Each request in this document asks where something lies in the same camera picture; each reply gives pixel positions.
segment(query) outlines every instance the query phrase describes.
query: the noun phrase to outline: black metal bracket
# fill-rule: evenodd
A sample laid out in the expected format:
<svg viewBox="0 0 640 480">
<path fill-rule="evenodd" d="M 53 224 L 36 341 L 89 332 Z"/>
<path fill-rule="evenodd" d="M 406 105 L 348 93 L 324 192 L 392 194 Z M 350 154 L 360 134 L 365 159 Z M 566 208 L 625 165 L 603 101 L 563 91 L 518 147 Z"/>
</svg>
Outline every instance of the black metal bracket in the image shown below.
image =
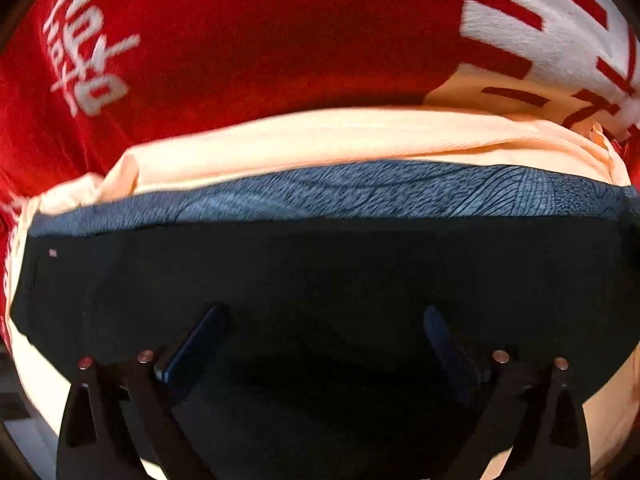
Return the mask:
<svg viewBox="0 0 640 480">
<path fill-rule="evenodd" d="M 147 480 L 120 409 L 130 400 L 168 480 L 215 480 L 171 412 L 191 389 L 227 328 L 226 308 L 207 308 L 169 349 L 101 365 L 79 363 L 60 427 L 58 480 Z"/>
<path fill-rule="evenodd" d="M 120 410 L 123 399 L 135 406 L 168 480 L 215 480 L 174 419 L 171 405 L 188 393 L 226 330 L 228 312 L 215 305 L 163 352 L 146 350 L 134 360 L 107 366 L 82 359 L 62 420 L 58 480 L 150 478 Z M 449 361 L 466 356 L 451 354 L 446 345 L 450 341 L 445 338 L 440 354 Z M 492 457 L 509 448 L 500 480 L 588 480 L 586 422 L 572 393 L 568 362 L 558 358 L 541 372 L 504 351 L 485 361 L 492 363 L 487 371 L 491 377 L 482 378 L 477 392 L 478 399 L 486 399 L 484 410 L 439 480 L 478 480 Z"/>
<path fill-rule="evenodd" d="M 589 480 L 584 410 L 572 394 L 566 360 L 542 376 L 506 352 L 476 430 L 440 480 L 476 480 L 492 457 L 511 449 L 499 480 Z"/>
</svg>

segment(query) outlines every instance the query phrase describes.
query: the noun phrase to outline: light orange fabric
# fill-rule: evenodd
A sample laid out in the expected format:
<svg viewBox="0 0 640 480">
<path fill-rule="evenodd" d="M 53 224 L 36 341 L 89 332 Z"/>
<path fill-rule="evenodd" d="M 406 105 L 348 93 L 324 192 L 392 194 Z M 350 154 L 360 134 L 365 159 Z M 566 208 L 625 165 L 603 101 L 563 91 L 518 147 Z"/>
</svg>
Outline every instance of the light orange fabric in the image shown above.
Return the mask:
<svg viewBox="0 0 640 480">
<path fill-rule="evenodd" d="M 599 125 L 586 138 L 549 121 L 443 109 L 347 108 L 269 118 L 128 149 L 103 182 L 85 181 L 76 205 L 158 189 L 379 158 L 514 164 L 629 186 L 622 160 Z M 50 213 L 61 187 L 45 193 Z"/>
</svg>

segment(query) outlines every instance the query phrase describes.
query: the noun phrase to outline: black fabric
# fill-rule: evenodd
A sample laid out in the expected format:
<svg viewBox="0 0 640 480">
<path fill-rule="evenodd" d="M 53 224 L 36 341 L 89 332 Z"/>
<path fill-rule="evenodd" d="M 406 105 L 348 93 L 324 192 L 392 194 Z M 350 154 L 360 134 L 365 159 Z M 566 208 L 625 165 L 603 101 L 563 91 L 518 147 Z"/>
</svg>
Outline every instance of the black fabric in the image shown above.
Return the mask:
<svg viewBox="0 0 640 480">
<path fill-rule="evenodd" d="M 130 359 L 223 301 L 232 333 L 175 410 L 219 478 L 428 478 L 474 416 L 435 365 L 426 307 L 486 348 L 567 358 L 585 400 L 639 339 L 629 238 L 617 222 L 558 217 L 29 238 L 12 319 L 69 378 L 81 356 Z"/>
</svg>

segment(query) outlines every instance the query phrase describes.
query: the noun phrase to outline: metal rivet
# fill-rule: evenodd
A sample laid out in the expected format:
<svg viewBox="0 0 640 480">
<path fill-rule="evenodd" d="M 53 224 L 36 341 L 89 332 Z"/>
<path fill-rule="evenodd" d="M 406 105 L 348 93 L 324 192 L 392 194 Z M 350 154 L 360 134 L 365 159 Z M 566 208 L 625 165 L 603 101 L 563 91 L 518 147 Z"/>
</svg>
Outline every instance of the metal rivet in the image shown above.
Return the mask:
<svg viewBox="0 0 640 480">
<path fill-rule="evenodd" d="M 504 350 L 496 350 L 494 352 L 494 361 L 499 362 L 500 364 L 508 363 L 509 359 L 511 359 L 511 356 Z"/>
<path fill-rule="evenodd" d="M 148 363 L 152 361 L 154 358 L 153 350 L 143 350 L 138 354 L 138 362 L 139 363 Z"/>
<path fill-rule="evenodd" d="M 94 364 L 94 359 L 91 357 L 83 357 L 78 361 L 78 368 L 81 370 L 87 370 L 87 368 L 91 368 Z"/>
<path fill-rule="evenodd" d="M 554 360 L 554 364 L 561 370 L 567 370 L 567 368 L 569 367 L 569 361 L 567 361 L 564 357 L 556 357 Z"/>
</svg>

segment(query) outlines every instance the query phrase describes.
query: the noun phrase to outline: silver rivet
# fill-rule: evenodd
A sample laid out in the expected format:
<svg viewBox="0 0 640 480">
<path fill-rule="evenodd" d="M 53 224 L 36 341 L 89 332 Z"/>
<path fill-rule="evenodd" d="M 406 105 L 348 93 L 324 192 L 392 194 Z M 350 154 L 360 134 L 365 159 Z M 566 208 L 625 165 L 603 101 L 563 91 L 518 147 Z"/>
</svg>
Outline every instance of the silver rivet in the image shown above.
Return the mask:
<svg viewBox="0 0 640 480">
<path fill-rule="evenodd" d="M 83 357 L 78 361 L 78 368 L 81 370 L 87 370 L 94 364 L 94 360 L 91 357 Z"/>
<path fill-rule="evenodd" d="M 567 368 L 569 367 L 569 361 L 567 361 L 564 357 L 556 357 L 554 360 L 554 364 L 561 370 L 567 370 Z"/>
<path fill-rule="evenodd" d="M 154 358 L 153 350 L 143 350 L 138 354 L 138 362 L 139 363 L 148 363 L 152 361 Z"/>
<path fill-rule="evenodd" d="M 499 362 L 500 364 L 508 363 L 509 359 L 511 359 L 511 356 L 504 350 L 496 350 L 494 352 L 494 361 Z"/>
</svg>

